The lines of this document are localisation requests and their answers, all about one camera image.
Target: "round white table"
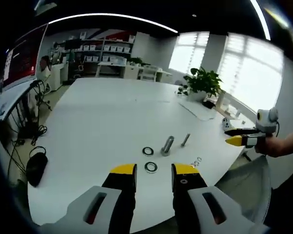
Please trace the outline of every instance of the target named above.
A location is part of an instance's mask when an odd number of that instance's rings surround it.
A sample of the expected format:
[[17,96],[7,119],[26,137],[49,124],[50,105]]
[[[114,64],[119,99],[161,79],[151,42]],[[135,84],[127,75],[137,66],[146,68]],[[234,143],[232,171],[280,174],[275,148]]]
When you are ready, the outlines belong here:
[[[140,80],[77,79],[56,104],[46,121],[47,133],[37,141],[46,148],[49,162],[39,186],[28,185],[33,221],[56,222],[73,200],[101,186],[112,168],[126,163],[138,165],[131,233],[174,216],[172,163],[191,164],[199,156],[198,170],[208,185],[214,185],[242,148],[225,142],[222,115],[199,103],[187,105],[176,96],[177,88]],[[181,148],[187,133],[191,136]],[[175,140],[164,157],[160,149],[169,136]],[[154,150],[153,156],[142,154],[146,146]],[[149,161],[158,165],[156,173],[145,171]]]

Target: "floor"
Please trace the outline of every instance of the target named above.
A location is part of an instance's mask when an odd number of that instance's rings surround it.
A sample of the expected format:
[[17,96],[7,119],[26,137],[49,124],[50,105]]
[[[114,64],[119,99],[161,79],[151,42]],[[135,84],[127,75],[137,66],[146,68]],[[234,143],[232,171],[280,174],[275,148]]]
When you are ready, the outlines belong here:
[[[69,86],[62,86],[59,90],[46,95],[45,100],[50,101],[51,109],[53,109],[55,107],[56,103],[60,100],[61,96],[66,92],[66,90],[68,88],[69,88]],[[42,105],[41,112],[40,112],[40,115],[41,115],[40,116],[40,123],[41,124],[45,123],[49,114],[50,114],[50,111],[47,109],[47,107]],[[34,148],[34,146],[32,146],[30,142],[31,142],[31,140],[27,140],[24,145],[17,147],[17,150],[20,154],[21,160],[24,165],[26,165],[26,163],[29,159],[29,157],[28,157],[29,152]],[[232,165],[232,167],[230,169],[232,170],[232,169],[238,168],[239,166],[244,165],[246,163],[248,163],[246,158],[239,157],[234,162],[234,164]],[[26,183],[26,179],[24,178],[24,176],[20,177],[19,179],[21,179],[22,181],[24,181]],[[244,197],[244,195],[240,194],[240,192],[239,192],[239,194],[234,195],[234,197],[237,197],[237,196],[240,198]],[[171,219],[169,219],[159,225],[156,225],[154,227],[151,227],[147,230],[144,230],[144,231],[141,231],[138,233],[139,234],[165,234],[165,233],[174,234],[174,233],[178,233],[178,232],[177,232],[177,225],[176,225],[175,219],[173,217],[173,218],[171,218]]]

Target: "green plant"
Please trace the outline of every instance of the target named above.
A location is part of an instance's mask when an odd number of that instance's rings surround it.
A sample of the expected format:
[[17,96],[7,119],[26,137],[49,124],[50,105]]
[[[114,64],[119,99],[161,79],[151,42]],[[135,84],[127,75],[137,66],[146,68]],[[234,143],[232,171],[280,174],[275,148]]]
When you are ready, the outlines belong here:
[[127,61],[130,63],[135,63],[135,64],[142,64],[143,63],[141,58],[129,58]]
[[191,68],[192,77],[186,75],[184,79],[187,81],[187,85],[183,85],[178,88],[178,94],[189,95],[190,92],[198,93],[199,91],[205,91],[209,97],[216,96],[220,93],[219,82],[222,82],[217,73],[214,71],[206,72],[203,67],[200,69]]

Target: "human arm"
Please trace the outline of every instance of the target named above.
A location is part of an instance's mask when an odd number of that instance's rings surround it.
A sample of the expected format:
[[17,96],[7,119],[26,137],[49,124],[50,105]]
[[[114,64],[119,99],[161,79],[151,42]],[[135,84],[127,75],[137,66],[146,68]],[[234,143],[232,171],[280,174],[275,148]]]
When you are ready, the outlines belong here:
[[274,136],[267,137],[265,142],[260,142],[256,145],[255,150],[257,153],[272,157],[293,154],[293,132],[285,139],[279,139]]

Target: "black ceiling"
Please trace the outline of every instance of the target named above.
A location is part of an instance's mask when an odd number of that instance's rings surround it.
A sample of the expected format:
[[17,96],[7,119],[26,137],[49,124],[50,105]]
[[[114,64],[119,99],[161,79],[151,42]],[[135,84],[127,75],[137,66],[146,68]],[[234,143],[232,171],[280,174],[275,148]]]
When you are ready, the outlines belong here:
[[[260,3],[271,2],[270,0],[257,1]],[[172,1],[169,3],[158,3],[156,1],[123,1],[117,3],[102,1],[98,3],[99,1],[88,0],[53,0],[53,2],[56,2],[57,7],[34,17],[33,3],[18,1],[15,7],[19,8],[20,11],[11,10],[15,20],[10,23],[11,34],[13,34],[10,40],[21,36],[29,28],[62,17],[83,13],[116,13],[136,16],[163,24],[179,33],[210,31],[216,34],[226,34],[227,32],[235,32],[260,39],[265,38],[260,20],[250,0],[183,0],[175,1],[175,3]],[[278,4],[293,20],[293,6],[287,4],[286,0],[279,0]],[[293,59],[293,44],[288,32],[281,29],[267,13],[264,14],[271,33],[271,42],[284,49],[286,55]],[[48,34],[81,28],[114,28],[140,31],[160,38],[176,35],[167,29],[142,21],[104,16],[63,20],[49,25]]]

